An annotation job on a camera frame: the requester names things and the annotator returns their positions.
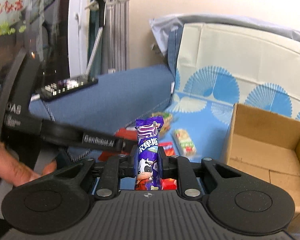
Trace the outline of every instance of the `human hand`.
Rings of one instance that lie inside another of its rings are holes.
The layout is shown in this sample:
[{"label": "human hand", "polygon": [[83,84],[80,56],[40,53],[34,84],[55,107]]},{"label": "human hand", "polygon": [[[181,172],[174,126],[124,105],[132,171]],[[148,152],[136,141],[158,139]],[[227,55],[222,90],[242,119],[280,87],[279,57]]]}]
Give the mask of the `human hand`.
[{"label": "human hand", "polygon": [[[55,171],[57,163],[53,162],[47,164],[42,171],[42,175],[49,174]],[[34,179],[39,178],[41,175],[35,173],[28,166],[18,162],[6,150],[3,143],[0,143],[0,178],[14,186],[20,186]]]}]

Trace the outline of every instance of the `cardboard box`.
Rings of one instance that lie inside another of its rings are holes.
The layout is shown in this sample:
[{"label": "cardboard box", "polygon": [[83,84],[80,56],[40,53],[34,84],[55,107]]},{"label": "cardboard box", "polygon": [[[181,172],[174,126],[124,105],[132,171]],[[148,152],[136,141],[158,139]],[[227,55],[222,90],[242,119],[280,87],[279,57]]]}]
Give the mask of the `cardboard box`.
[{"label": "cardboard box", "polygon": [[236,104],[222,161],[287,191],[296,206],[288,231],[300,234],[299,121]]}]

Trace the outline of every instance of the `red snack bag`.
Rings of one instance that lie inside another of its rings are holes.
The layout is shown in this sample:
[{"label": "red snack bag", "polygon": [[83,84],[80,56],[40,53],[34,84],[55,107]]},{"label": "red snack bag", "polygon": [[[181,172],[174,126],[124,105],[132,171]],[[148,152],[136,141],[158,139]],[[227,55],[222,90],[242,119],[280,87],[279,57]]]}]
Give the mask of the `red snack bag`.
[{"label": "red snack bag", "polygon": [[[172,142],[162,142],[159,143],[159,146],[162,146],[164,152],[167,156],[176,155],[173,149]],[[177,189],[177,180],[176,179],[162,179],[162,190],[176,190]]]},{"label": "red snack bag", "polygon": [[162,146],[164,149],[164,152],[167,156],[176,155],[173,149],[173,143],[172,142],[162,142],[159,143],[159,146]]},{"label": "red snack bag", "polygon": [[[137,130],[126,130],[121,128],[116,134],[116,136],[128,139],[128,140],[137,140]],[[98,160],[101,162],[105,162],[108,160],[110,156],[118,155],[118,153],[103,151],[102,154],[99,156]]]}]

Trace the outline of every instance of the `beige wall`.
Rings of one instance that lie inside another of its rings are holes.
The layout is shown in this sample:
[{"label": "beige wall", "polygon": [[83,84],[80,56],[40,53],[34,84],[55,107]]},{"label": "beige wall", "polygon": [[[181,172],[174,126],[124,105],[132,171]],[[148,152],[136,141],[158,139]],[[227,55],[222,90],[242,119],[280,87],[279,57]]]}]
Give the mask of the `beige wall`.
[{"label": "beige wall", "polygon": [[173,13],[221,13],[249,16],[300,30],[300,0],[131,0],[129,4],[130,68],[162,61],[149,19]]}]

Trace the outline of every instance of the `white window frame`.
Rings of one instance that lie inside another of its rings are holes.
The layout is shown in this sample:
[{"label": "white window frame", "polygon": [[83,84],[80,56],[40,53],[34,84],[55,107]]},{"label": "white window frame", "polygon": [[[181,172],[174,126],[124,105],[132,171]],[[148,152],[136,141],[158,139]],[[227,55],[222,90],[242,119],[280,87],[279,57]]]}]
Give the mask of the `white window frame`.
[{"label": "white window frame", "polygon": [[69,0],[68,59],[70,77],[85,74],[88,62],[90,0]]}]

